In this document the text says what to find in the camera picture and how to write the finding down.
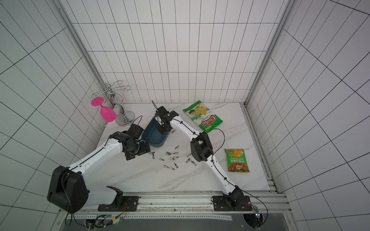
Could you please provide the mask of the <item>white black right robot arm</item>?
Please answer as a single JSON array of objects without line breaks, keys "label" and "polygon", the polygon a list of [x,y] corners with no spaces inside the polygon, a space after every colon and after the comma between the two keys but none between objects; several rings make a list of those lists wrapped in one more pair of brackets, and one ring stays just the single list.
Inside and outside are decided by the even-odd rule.
[{"label": "white black right robot arm", "polygon": [[253,211],[250,198],[230,180],[214,157],[214,150],[206,132],[200,132],[188,125],[175,111],[167,111],[163,106],[156,109],[155,119],[158,131],[167,134],[172,129],[180,130],[190,140],[190,150],[197,162],[209,168],[222,189],[221,196],[212,196],[214,211]]}]

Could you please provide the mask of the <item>dark teal storage box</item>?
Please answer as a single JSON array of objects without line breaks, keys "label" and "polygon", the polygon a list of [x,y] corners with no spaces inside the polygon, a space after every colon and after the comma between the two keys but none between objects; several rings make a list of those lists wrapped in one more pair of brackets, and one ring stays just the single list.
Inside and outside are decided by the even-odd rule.
[{"label": "dark teal storage box", "polygon": [[161,134],[158,130],[159,123],[153,117],[147,127],[142,133],[142,140],[148,142],[150,146],[153,147],[162,147],[169,136],[169,133]]}]

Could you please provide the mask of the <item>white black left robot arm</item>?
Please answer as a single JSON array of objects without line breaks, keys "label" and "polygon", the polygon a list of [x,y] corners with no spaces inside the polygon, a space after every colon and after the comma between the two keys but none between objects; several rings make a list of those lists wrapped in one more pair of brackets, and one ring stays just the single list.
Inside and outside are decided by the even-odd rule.
[{"label": "white black left robot arm", "polygon": [[105,189],[88,188],[92,175],[118,154],[127,160],[149,153],[149,144],[140,137],[143,128],[132,124],[126,131],[118,131],[83,159],[58,166],[52,173],[47,201],[74,214],[85,206],[99,206],[100,211],[121,211],[125,208],[123,191],[107,186]]}]

